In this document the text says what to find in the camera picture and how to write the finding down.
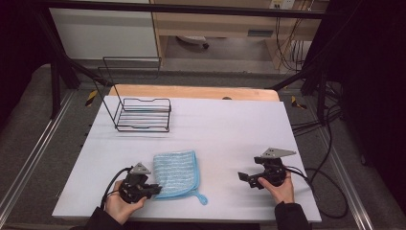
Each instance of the white cabinet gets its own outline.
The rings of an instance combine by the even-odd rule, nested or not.
[[[148,0],[116,2],[148,3]],[[150,12],[50,10],[70,58],[158,56]]]

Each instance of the sleeve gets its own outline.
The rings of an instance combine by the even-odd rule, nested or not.
[[[304,210],[298,203],[281,202],[275,207],[279,230],[310,230]]]
[[[115,219],[108,215],[104,210],[97,207],[92,217],[87,221],[86,230],[124,230]]]

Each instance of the blue cloth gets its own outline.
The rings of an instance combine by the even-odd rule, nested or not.
[[[156,199],[176,199],[197,196],[206,205],[207,198],[197,191],[200,183],[199,168],[193,150],[157,154],[153,158],[157,183],[162,186]]]

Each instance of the white table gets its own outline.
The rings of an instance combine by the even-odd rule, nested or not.
[[[105,97],[113,110],[118,98]],[[237,172],[262,173],[254,162],[269,147],[294,150],[284,165],[304,172],[301,156],[283,103],[212,99],[170,98],[169,133],[128,133],[114,128],[106,108],[101,109],[78,161],[66,183],[53,216],[87,219],[113,176],[142,162],[153,171],[153,155],[195,150],[201,176],[199,192],[209,200],[202,205],[195,196],[178,200],[147,201],[132,220],[269,222],[275,219],[275,202],[266,190],[251,189]],[[309,221],[321,221],[312,192],[302,178],[292,175],[295,198]],[[154,183],[153,173],[147,183]]]

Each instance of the hand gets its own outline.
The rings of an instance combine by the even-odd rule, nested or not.
[[[266,179],[260,177],[258,178],[258,182],[271,193],[272,197],[274,197],[275,202],[277,204],[281,203],[294,203],[294,193],[293,193],[293,184],[292,184],[292,177],[290,172],[286,172],[286,179],[284,180],[283,184],[279,187],[273,186],[269,183]]]
[[[119,188],[122,180],[116,181],[112,193],[105,202],[105,212],[115,219],[119,224],[123,225],[136,210],[144,207],[147,198],[142,197],[137,203],[129,204],[120,197]]]

